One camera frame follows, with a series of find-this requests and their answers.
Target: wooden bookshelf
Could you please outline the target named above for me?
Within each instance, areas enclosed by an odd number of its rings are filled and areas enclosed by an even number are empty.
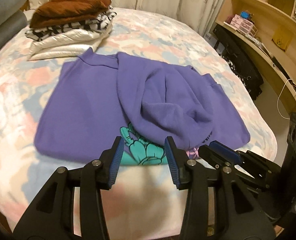
[[[287,78],[255,44],[224,22],[228,16],[239,15],[242,11],[252,13],[252,20],[258,29],[257,36],[296,84],[296,21],[292,18],[295,8],[295,0],[225,0],[216,19],[217,24],[234,34],[234,40],[248,54],[278,95]],[[285,51],[272,41],[276,33],[290,40]],[[280,99],[289,113],[296,112],[296,92],[289,82]]]

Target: blue gripper pad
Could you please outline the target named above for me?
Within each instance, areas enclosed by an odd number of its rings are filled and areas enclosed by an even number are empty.
[[[228,162],[233,163],[234,165],[242,164],[242,160],[238,153],[224,146],[218,141],[211,142],[209,144],[209,148],[220,155],[222,158],[226,159]]]

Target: purple sweatshirt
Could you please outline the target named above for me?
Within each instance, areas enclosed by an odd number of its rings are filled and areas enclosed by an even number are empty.
[[[189,67],[87,50],[63,65],[40,118],[35,146],[41,154],[89,162],[125,139],[121,164],[167,163],[172,136],[189,150],[217,140],[237,149],[250,140],[240,115],[210,74]]]

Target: floor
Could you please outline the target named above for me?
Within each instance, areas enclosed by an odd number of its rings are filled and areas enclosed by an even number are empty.
[[[282,118],[278,113],[277,99],[279,95],[275,93],[275,91],[265,79],[264,84],[260,88],[263,92],[255,101],[255,105],[263,119],[275,134],[278,144],[278,151],[274,162],[281,166],[287,150],[289,120]],[[284,117],[289,118],[286,109],[280,101],[278,106],[280,113]]]

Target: white cable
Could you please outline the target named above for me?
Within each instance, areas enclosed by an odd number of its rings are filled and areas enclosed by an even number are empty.
[[[278,112],[279,112],[279,114],[280,114],[280,116],[281,116],[282,118],[287,119],[287,120],[290,120],[290,118],[286,118],[286,117],[284,117],[284,116],[280,113],[280,111],[279,111],[279,107],[278,107],[278,102],[279,102],[279,98],[280,98],[280,96],[281,96],[281,93],[283,92],[283,90],[285,89],[285,86],[287,85],[287,83],[288,83],[290,80],[292,80],[292,79],[288,79],[288,80],[287,80],[287,82],[285,83],[284,87],[282,88],[282,90],[281,90],[281,92],[280,92],[280,95],[278,96],[278,99],[277,99],[277,109],[278,109]]]
[[[286,117],[284,117],[284,116],[280,113],[280,111],[279,111],[279,107],[278,107],[278,102],[279,102],[279,98],[280,98],[280,96],[281,96],[281,93],[283,92],[283,90],[285,89],[285,86],[287,85],[287,83],[288,83],[290,80],[292,80],[292,79],[290,78],[290,79],[287,80],[287,82],[285,83],[284,87],[282,88],[282,90],[281,90],[281,92],[280,92],[280,95],[278,96],[278,99],[277,99],[277,109],[278,109],[278,112],[279,112],[279,114],[280,114],[280,116],[281,116],[282,118],[287,119],[287,120],[290,120],[290,118],[286,118]]]

